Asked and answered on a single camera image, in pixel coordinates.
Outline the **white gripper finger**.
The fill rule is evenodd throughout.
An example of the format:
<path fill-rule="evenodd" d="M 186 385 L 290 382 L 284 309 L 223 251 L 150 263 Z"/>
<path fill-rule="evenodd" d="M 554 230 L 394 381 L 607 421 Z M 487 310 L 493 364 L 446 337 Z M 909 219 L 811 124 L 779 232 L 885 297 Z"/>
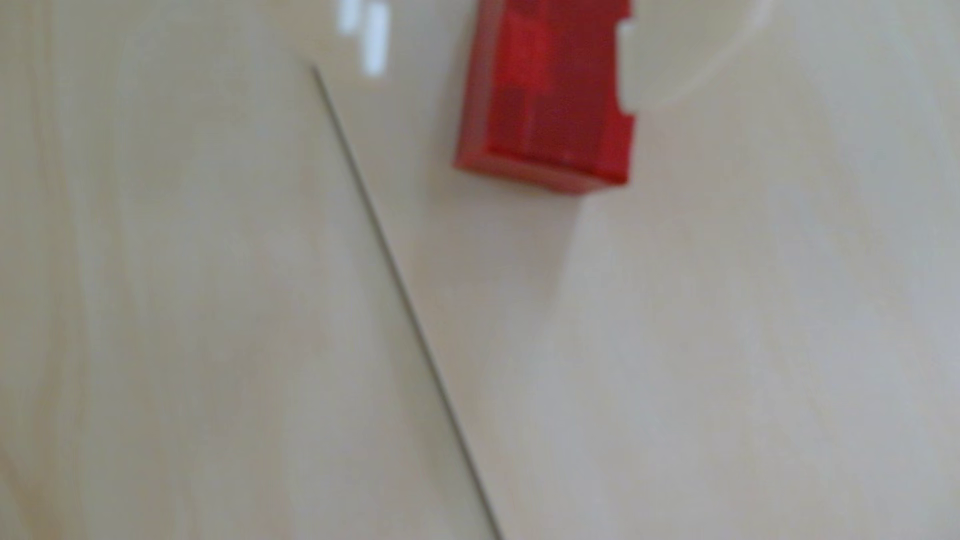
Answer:
<path fill-rule="evenodd" d="M 649 112 L 693 92 L 765 27 L 773 1 L 630 1 L 618 22 L 618 105 Z"/>
<path fill-rule="evenodd" d="M 361 73 L 383 77 L 391 50 L 391 3 L 336 1 L 334 8 L 337 34 L 354 43 Z"/>

